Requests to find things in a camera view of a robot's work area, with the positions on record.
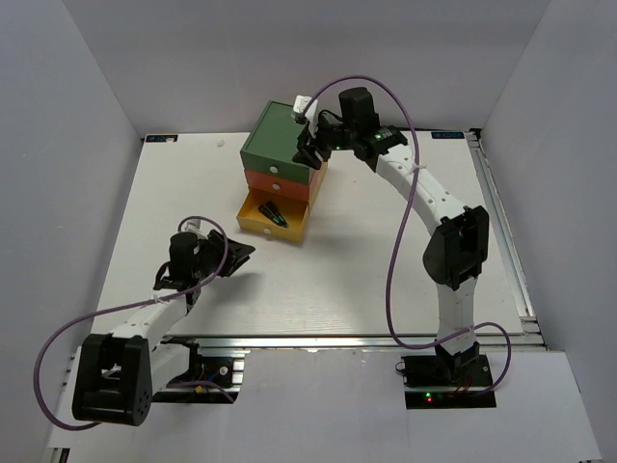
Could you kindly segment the green top drawer box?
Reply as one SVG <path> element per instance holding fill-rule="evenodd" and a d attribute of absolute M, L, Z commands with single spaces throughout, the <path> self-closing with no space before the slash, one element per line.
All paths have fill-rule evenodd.
<path fill-rule="evenodd" d="M 292 117 L 292 106 L 269 101 L 240 150 L 246 171 L 308 185 L 315 170 L 293 161 L 303 126 Z"/>

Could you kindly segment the slim green screwdriver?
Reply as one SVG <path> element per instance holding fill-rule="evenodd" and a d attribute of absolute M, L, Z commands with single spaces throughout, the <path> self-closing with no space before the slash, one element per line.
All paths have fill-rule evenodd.
<path fill-rule="evenodd" d="M 284 228 L 288 228 L 289 227 L 288 223 L 286 222 L 286 220 L 284 219 L 284 217 L 280 213 L 279 209 L 276 207 L 276 205 L 273 202 L 268 201 L 265 206 L 271 212 L 271 214 L 273 215 L 273 217 L 275 219 L 275 222 L 279 226 L 284 227 Z"/>

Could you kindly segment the slim black screwdriver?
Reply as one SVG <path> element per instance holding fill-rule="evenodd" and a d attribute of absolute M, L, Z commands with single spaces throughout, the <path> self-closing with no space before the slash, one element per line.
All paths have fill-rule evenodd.
<path fill-rule="evenodd" d="M 280 226 L 282 222 L 279 220 L 278 216 L 273 213 L 267 206 L 260 204 L 258 206 L 258 211 L 266 218 L 268 218 L 274 224 Z"/>

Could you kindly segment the yellow bottom drawer box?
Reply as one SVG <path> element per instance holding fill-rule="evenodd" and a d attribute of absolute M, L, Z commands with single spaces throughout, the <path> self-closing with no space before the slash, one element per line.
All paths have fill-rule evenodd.
<path fill-rule="evenodd" d="M 245 171 L 248 195 L 237 213 L 239 227 L 248 232 L 300 243 L 327 173 L 323 165 L 308 184 Z"/>

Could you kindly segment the orange drawer box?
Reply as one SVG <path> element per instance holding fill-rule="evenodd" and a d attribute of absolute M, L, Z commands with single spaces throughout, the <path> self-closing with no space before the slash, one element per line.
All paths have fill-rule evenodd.
<path fill-rule="evenodd" d="M 327 171 L 328 164 L 325 163 L 311 176 L 308 184 L 251 170 L 245 170 L 244 174 L 248 185 L 252 188 L 294 200 L 313 202 Z"/>

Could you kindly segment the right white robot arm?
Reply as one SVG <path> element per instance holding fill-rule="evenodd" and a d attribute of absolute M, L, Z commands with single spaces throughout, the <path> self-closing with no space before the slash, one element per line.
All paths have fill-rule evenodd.
<path fill-rule="evenodd" d="M 299 95 L 294 121 L 303 128 L 294 162 L 318 170 L 336 150 L 350 150 L 406 200 L 430 235 L 424 269 L 438 291 L 439 327 L 435 371 L 446 384 L 467 377 L 479 356 L 474 333 L 474 292 L 488 256 L 489 214 L 456 199 L 419 162 L 416 136 L 383 125 L 365 87 L 339 94 L 341 112 L 317 110 L 317 101 Z"/>

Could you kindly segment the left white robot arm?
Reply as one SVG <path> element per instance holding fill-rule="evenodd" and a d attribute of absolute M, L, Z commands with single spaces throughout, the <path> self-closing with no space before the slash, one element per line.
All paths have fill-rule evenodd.
<path fill-rule="evenodd" d="M 231 276 L 254 251 L 255 247 L 227 240 L 215 230 L 207 235 L 198 231 L 173 235 L 170 257 L 153 285 L 154 290 L 167 290 L 172 300 L 138 310 L 107 334 L 85 338 L 72 416 L 81 422 L 138 426 L 158 392 L 199 386 L 206 377 L 196 342 L 173 341 L 169 332 L 194 308 L 201 284 Z"/>

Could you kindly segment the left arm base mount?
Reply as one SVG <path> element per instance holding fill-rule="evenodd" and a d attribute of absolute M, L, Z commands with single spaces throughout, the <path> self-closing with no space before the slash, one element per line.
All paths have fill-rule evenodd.
<path fill-rule="evenodd" d="M 152 401 L 176 404 L 231 404 L 238 396 L 233 379 L 237 360 L 212 356 L 197 339 L 166 337 L 150 353 Z"/>

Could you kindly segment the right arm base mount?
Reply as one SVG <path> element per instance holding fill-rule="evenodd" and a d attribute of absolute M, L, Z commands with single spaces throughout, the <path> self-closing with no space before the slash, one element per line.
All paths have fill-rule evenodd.
<path fill-rule="evenodd" d="M 395 365 L 404 380 L 407 410 L 496 408 L 496 395 L 486 355 L 451 373 L 437 356 L 406 356 Z"/>

